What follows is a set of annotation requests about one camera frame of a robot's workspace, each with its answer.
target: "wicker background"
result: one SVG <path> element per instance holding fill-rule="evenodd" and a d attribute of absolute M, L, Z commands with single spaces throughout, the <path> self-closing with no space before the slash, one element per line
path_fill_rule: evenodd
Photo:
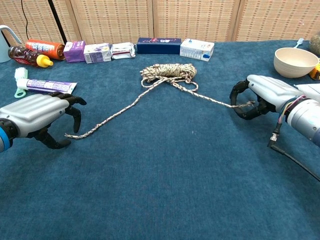
<path fill-rule="evenodd" d="M 318 31 L 320 0 L 241 0 L 232 40 L 309 40 Z"/>
<path fill-rule="evenodd" d="M 57 23 L 47 0 L 24 0 L 23 8 L 28 19 L 29 38 L 63 43 Z M 25 45 L 26 20 L 23 15 L 20 0 L 0 1 L 0 24 L 10 27 Z M 3 31 L 12 46 L 19 45 L 7 31 Z"/>
<path fill-rule="evenodd" d="M 320 0 L 52 0 L 67 41 L 136 43 L 139 37 L 211 42 L 304 38 L 320 31 Z M 63 43 L 48 0 L 23 0 L 30 38 Z M 0 24 L 23 41 L 20 0 L 0 0 Z M 11 45 L 17 45 L 3 31 Z"/>
<path fill-rule="evenodd" d="M 231 41 L 240 0 L 154 0 L 154 35 Z"/>
<path fill-rule="evenodd" d="M 71 0 L 86 44 L 136 43 L 153 37 L 152 0 Z"/>

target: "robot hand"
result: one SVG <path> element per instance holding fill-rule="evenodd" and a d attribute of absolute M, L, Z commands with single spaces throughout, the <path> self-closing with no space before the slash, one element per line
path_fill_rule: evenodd
<path fill-rule="evenodd" d="M 73 104 L 86 105 L 81 97 L 52 92 L 34 94 L 0 108 L 0 153 L 13 145 L 15 138 L 35 138 L 50 149 L 61 149 L 71 142 L 57 142 L 49 133 L 51 123 L 63 114 L 73 116 L 73 131 L 78 132 L 81 112 Z"/>
<path fill-rule="evenodd" d="M 251 120 L 268 112 L 279 113 L 278 124 L 282 118 L 299 133 L 320 147 L 320 103 L 310 99 L 293 86 L 267 76 L 249 75 L 238 82 L 230 93 L 232 105 L 237 105 L 238 94 L 251 89 L 257 96 L 258 106 L 244 112 L 235 107 L 236 114 Z"/>

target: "ceramic bowl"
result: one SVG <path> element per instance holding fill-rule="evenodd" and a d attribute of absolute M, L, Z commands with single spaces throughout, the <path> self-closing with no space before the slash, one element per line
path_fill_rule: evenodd
<path fill-rule="evenodd" d="M 319 58 L 312 52 L 294 48 L 279 48 L 274 53 L 275 70 L 285 78 L 300 78 L 310 73 L 319 63 Z"/>

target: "white jug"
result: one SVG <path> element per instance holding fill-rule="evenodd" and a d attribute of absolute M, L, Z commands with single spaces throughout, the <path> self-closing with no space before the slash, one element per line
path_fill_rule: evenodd
<path fill-rule="evenodd" d="M 11 30 L 10 27 L 6 25 L 0 25 L 0 31 L 3 29 L 7 29 L 11 35 L 15 38 L 15 40 L 21 44 L 20 39 L 17 37 L 17 35 L 14 33 L 14 31 Z M 4 38 L 4 36 L 0 33 L 0 63 L 4 63 L 9 61 L 11 58 L 8 55 L 9 46 Z"/>

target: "rope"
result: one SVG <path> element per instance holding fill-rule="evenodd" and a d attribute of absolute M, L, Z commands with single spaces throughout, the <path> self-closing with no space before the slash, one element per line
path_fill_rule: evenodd
<path fill-rule="evenodd" d="M 157 86 L 159 86 L 160 84 L 162 84 L 164 82 L 171 84 L 172 86 L 176 87 L 177 89 L 179 89 L 181 91 L 190 93 L 196 97 L 206 99 L 208 101 L 223 105 L 228 108 L 242 108 L 242 107 L 246 107 L 246 106 L 252 106 L 254 103 L 253 101 L 248 101 L 246 104 L 229 105 L 224 102 L 214 100 L 211 97 L 207 97 L 207 96 L 196 93 L 199 86 L 196 82 L 192 81 L 192 79 L 195 77 L 197 70 L 191 63 L 189 63 L 189 64 L 179 64 L 179 63 L 176 63 L 176 64 L 154 64 L 153 66 L 146 67 L 145 69 L 140 71 L 140 73 L 142 76 L 141 85 L 144 88 L 147 88 L 147 90 L 144 91 L 143 93 L 141 93 L 133 103 L 126 106 L 125 108 L 118 111 L 117 113 L 111 115 L 110 117 L 108 117 L 107 119 L 102 121 L 101 123 L 98 123 L 90 131 L 88 131 L 82 135 L 77 136 L 77 135 L 70 135 L 70 134 L 65 133 L 64 136 L 67 138 L 71 138 L 71 139 L 84 139 L 84 138 L 88 137 L 89 135 L 93 134 L 96 130 L 98 130 L 98 128 L 102 127 L 110 120 L 114 119 L 118 115 L 122 114 L 123 112 L 125 112 L 129 108 L 136 105 L 137 102 L 144 95 L 146 95 L 148 92 L 150 92 L 151 90 L 153 90 L 154 88 L 156 88 Z M 155 83 L 153 83 L 152 85 L 145 85 L 145 82 L 151 83 L 155 80 L 157 80 L 157 81 Z M 195 87 L 193 89 L 187 89 L 184 86 L 181 86 L 180 84 L 178 84 L 180 82 L 185 82 L 186 84 L 193 84 Z"/>

